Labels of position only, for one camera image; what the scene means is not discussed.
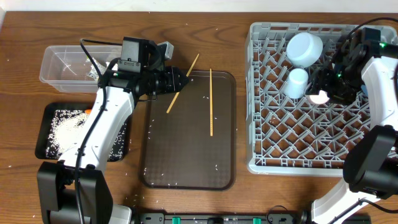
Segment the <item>pink plastic cup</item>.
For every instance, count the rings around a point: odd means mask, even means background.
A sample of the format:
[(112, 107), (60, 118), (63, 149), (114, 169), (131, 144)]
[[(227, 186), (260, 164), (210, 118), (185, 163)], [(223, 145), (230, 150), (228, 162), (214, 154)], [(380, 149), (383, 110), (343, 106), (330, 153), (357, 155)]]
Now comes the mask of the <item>pink plastic cup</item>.
[(327, 92), (321, 90), (317, 95), (307, 95), (308, 101), (314, 105), (323, 105), (329, 101)]

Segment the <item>light blue plastic cup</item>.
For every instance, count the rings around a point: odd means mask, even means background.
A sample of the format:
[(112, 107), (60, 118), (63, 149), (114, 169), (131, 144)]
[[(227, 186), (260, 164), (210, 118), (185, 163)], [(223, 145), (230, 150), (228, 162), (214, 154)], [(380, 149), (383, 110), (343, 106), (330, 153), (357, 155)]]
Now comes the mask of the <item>light blue plastic cup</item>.
[(295, 68), (287, 77), (284, 94), (291, 99), (299, 99), (304, 96), (308, 85), (308, 73), (302, 68)]

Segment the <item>light blue plastic bowl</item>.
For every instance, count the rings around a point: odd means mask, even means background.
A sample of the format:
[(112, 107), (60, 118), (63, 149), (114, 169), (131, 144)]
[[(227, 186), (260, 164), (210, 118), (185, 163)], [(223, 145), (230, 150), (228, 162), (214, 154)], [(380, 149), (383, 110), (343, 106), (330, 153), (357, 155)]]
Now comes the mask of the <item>light blue plastic bowl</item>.
[(307, 68), (321, 56), (323, 42), (320, 37), (308, 32), (299, 33), (287, 44), (287, 58), (295, 67)]

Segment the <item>foil snack wrapper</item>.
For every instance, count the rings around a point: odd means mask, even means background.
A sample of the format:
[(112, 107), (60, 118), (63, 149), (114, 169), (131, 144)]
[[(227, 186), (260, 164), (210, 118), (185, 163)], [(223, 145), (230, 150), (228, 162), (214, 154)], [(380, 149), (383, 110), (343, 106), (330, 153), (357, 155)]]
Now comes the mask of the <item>foil snack wrapper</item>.
[[(93, 60), (96, 66), (98, 67), (100, 73), (103, 74), (106, 71), (107, 67), (100, 64), (95, 58)], [(93, 64), (90, 65), (90, 71), (86, 75), (95, 81), (99, 79), (98, 72), (96, 71), (95, 66)]]

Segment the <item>pile of white rice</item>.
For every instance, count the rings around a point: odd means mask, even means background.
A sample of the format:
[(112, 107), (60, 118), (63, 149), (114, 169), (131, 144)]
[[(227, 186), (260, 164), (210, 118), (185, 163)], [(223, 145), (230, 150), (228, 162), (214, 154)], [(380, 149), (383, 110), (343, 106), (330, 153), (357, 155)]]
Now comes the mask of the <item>pile of white rice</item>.
[[(44, 158), (59, 159), (78, 137), (88, 117), (85, 110), (56, 110), (50, 123)], [(109, 153), (109, 162), (116, 162), (124, 157), (126, 128), (127, 123), (124, 123)]]

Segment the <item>dark blue plate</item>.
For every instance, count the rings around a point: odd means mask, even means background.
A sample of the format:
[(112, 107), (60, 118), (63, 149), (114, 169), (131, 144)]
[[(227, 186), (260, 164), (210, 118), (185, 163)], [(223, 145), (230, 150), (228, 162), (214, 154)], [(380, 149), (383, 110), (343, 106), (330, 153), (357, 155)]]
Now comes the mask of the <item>dark blue plate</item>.
[(367, 88), (366, 88), (365, 85), (362, 85), (362, 86), (361, 86), (361, 90), (362, 90), (362, 92), (364, 93), (364, 95), (365, 95), (366, 97), (368, 97), (368, 90), (367, 90)]

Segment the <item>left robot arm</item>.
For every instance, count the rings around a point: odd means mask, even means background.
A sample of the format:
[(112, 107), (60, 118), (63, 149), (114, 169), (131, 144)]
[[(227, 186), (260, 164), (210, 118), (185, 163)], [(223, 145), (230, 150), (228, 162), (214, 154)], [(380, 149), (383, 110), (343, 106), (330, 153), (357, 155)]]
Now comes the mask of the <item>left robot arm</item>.
[(44, 223), (137, 223), (133, 209), (113, 202), (104, 178), (109, 153), (122, 125), (141, 96), (178, 93), (187, 75), (165, 61), (170, 42), (125, 37), (121, 56), (98, 74), (98, 91), (80, 135), (56, 163), (43, 162), (37, 173)]

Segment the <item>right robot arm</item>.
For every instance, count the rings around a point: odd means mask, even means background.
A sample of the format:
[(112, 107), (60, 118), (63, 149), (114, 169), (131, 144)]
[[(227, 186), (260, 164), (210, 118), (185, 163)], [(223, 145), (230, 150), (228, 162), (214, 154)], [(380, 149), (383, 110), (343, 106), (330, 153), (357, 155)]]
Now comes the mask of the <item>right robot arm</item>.
[(343, 223), (361, 208), (397, 195), (397, 46), (381, 31), (355, 28), (326, 67), (310, 77), (306, 95), (324, 91), (330, 102), (350, 105), (368, 93), (370, 130), (346, 156), (342, 179), (310, 210), (312, 223)]

